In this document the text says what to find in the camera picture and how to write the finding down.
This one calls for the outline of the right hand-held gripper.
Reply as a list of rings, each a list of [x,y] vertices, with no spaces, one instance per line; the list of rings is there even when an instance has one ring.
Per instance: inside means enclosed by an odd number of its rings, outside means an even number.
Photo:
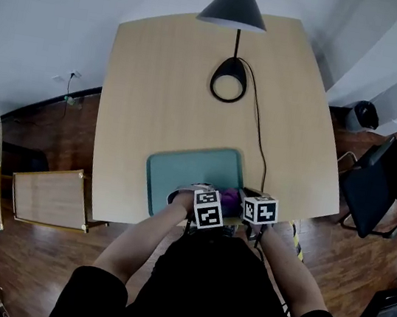
[[[278,200],[246,187],[240,189],[241,219],[252,225],[268,225],[277,223]]]

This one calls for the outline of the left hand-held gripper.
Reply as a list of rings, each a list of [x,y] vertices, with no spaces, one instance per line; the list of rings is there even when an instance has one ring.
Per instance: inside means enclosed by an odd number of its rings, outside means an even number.
[[[167,196],[167,203],[171,204],[179,192],[193,193],[193,219],[197,229],[211,229],[223,226],[221,209],[221,194],[212,184],[191,184],[179,187]]]

